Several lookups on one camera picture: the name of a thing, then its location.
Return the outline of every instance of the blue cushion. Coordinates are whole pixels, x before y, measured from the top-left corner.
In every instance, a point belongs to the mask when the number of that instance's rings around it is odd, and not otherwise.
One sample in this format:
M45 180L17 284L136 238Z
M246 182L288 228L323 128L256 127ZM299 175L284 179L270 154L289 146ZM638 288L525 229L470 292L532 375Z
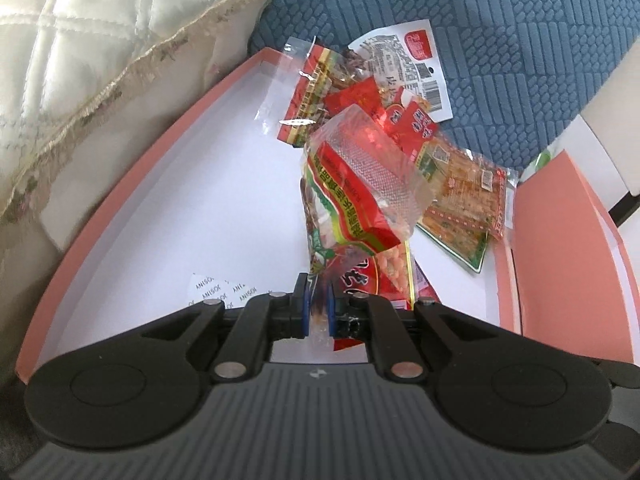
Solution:
M598 91L640 27L639 0L273 0L251 41L341 50L372 28L429 18L456 142L524 168Z

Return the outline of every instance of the white package with barcode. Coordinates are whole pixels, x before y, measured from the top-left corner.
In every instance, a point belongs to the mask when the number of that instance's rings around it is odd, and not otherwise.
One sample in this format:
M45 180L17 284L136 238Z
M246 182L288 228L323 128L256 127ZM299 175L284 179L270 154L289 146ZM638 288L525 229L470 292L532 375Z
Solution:
M369 62L376 81L404 87L431 104L437 123L453 118L444 73L429 20L372 30L349 45Z

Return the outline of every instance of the white snack package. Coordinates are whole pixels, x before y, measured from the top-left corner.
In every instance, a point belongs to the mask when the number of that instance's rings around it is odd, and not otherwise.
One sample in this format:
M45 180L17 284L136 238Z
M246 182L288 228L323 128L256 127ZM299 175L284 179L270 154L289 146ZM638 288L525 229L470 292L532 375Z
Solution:
M349 45L369 61L379 84L404 87L431 104L437 123L453 118L447 84L429 20L398 23L372 30Z
M233 283L202 274L192 274L187 290L187 304L192 305L217 298L225 302L225 308L239 308L245 306L252 297L267 292L270 290L258 290L244 283Z

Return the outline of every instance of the metal screw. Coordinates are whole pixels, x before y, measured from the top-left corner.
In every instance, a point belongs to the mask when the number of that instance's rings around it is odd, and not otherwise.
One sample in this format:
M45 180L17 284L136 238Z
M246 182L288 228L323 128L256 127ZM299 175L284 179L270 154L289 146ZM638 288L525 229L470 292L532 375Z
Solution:
M391 373L400 379L415 379L422 375L423 368L411 361L402 361L391 367Z
M213 371L223 379L237 379L246 373L246 366L235 361L225 361L216 366Z

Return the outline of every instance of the red logo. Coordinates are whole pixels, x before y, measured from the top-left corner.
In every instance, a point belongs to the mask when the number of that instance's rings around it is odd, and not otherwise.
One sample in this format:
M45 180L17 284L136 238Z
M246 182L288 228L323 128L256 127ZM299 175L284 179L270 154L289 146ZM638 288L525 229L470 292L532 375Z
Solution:
M414 30L404 36L404 42L415 59L422 61L433 57L426 30Z

